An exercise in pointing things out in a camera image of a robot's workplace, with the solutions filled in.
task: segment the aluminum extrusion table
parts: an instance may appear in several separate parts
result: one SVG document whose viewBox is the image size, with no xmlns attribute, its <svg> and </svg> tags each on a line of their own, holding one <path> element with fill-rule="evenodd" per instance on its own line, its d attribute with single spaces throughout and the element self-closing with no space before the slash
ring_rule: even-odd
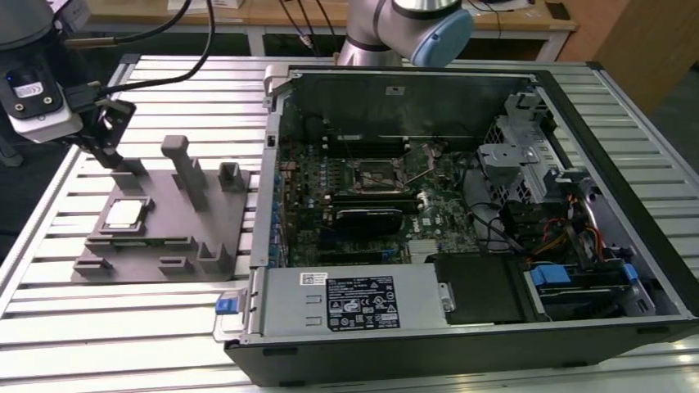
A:
<svg viewBox="0 0 699 393">
<path fill-rule="evenodd" d="M 182 74 L 188 56 L 144 56 L 121 64 L 113 84 Z M 265 126 L 266 65 L 328 64 L 270 57 L 210 58 L 192 80 L 121 94 L 137 105 L 118 150 L 149 169 L 166 168 L 160 142 L 186 135 L 189 154 L 214 168 L 234 160 L 258 174 Z M 584 64 L 461 61 L 453 67 L 548 69 L 692 272 L 699 274 L 699 178 L 629 103 L 604 71 Z M 562 148 L 573 151 L 565 140 Z M 61 164 L 0 268 L 0 385 L 2 392 L 266 392 L 249 384 L 213 342 L 213 302 L 246 285 L 256 207 L 253 174 L 237 256 L 237 280 L 222 283 L 77 285 L 74 257 L 112 189 L 112 179 L 76 148 Z M 696 391 L 699 337 L 654 344 L 604 363 L 296 391 Z"/>
</svg>

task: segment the connector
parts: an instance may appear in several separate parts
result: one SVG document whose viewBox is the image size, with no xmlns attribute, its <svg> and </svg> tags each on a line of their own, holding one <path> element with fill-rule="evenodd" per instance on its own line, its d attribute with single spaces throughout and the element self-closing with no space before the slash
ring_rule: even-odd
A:
<svg viewBox="0 0 699 393">
<path fill-rule="evenodd" d="M 313 48 L 313 41 L 310 40 L 310 37 L 308 35 L 298 35 L 298 39 L 301 40 L 301 43 L 304 43 L 308 49 Z"/>
</svg>

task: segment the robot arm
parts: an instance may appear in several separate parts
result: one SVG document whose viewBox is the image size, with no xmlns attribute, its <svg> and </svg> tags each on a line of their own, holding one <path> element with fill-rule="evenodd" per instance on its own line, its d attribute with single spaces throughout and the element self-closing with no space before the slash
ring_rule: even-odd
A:
<svg viewBox="0 0 699 393">
<path fill-rule="evenodd" d="M 45 0 L 0 2 L 0 112 L 23 138 L 73 143 L 114 168 L 116 145 L 136 107 L 101 97 L 58 28 Z"/>
<path fill-rule="evenodd" d="M 461 0 L 352 0 L 342 66 L 444 67 L 458 56 L 473 31 Z"/>
</svg>

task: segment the warning label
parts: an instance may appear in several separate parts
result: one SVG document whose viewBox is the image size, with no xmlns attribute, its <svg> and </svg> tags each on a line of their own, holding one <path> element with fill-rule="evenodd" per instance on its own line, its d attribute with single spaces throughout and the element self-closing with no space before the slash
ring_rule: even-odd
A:
<svg viewBox="0 0 699 393">
<path fill-rule="evenodd" d="M 400 327 L 393 278 L 328 278 L 328 328 L 333 332 Z"/>
</svg>

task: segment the white sticker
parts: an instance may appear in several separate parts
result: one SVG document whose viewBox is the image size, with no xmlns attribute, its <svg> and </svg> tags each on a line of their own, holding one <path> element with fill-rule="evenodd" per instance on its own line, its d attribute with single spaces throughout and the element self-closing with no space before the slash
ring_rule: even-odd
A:
<svg viewBox="0 0 699 393">
<path fill-rule="evenodd" d="M 298 275 L 298 285 L 325 285 L 326 280 L 326 273 L 301 273 Z"/>
<path fill-rule="evenodd" d="M 14 95 L 17 98 L 26 98 L 38 96 L 44 92 L 44 85 L 41 82 L 33 82 L 14 88 Z"/>
</svg>

